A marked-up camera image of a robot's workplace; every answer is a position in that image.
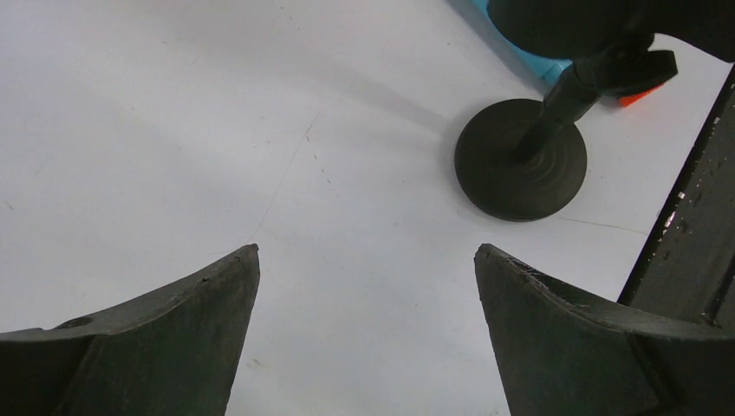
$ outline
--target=black stand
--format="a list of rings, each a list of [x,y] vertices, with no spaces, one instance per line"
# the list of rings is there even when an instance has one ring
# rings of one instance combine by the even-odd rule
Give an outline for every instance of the black stand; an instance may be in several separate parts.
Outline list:
[[[602,95],[637,94],[676,74],[670,51],[648,51],[652,37],[575,62],[542,102],[502,101],[477,114],[459,136],[457,179],[488,214],[532,221],[561,210],[579,192],[587,150],[574,123]]]

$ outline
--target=black object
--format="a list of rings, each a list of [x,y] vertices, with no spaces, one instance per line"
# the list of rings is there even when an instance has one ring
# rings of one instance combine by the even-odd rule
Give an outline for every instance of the black object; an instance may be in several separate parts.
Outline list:
[[[618,302],[735,330],[734,93],[735,68]]]
[[[0,414],[223,415],[259,277],[250,245],[52,330],[0,334]]]
[[[489,3],[490,19],[519,48],[574,61],[542,106],[496,104],[467,125],[454,164],[462,189],[475,205],[499,218],[530,221],[571,201],[582,186],[586,170],[581,167],[587,163],[574,123],[603,95],[643,93],[676,75],[673,52],[648,50],[654,33],[677,36],[719,59],[735,61],[735,36],[729,30],[733,2],[704,0],[686,2],[687,7],[670,3],[680,2]]]
[[[732,413],[734,333],[604,300],[490,245],[475,267],[513,416]]]

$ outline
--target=table surface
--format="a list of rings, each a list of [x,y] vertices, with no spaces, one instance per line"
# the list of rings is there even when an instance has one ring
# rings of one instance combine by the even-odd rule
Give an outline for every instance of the table surface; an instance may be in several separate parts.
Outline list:
[[[615,299],[730,66],[578,123],[552,218],[462,195],[452,149],[543,95],[469,0],[0,6],[0,330],[52,328],[258,243],[228,414],[508,414],[472,257],[492,243]]]

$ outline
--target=white speck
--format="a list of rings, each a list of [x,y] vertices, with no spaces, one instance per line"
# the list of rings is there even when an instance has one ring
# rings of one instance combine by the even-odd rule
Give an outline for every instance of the white speck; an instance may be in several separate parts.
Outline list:
[[[673,222],[673,218],[676,216],[676,211],[672,212],[671,215],[668,217],[666,223],[664,224],[664,227],[668,228],[669,225]]]

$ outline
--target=circular base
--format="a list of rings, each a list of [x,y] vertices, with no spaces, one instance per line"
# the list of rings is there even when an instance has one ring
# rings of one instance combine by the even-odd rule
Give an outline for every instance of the circular base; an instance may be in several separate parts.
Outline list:
[[[533,221],[561,210],[579,192],[587,149],[570,125],[539,154],[520,162],[511,151],[541,113],[533,100],[507,100],[479,112],[459,135],[454,169],[462,190],[479,209],[510,221]]]

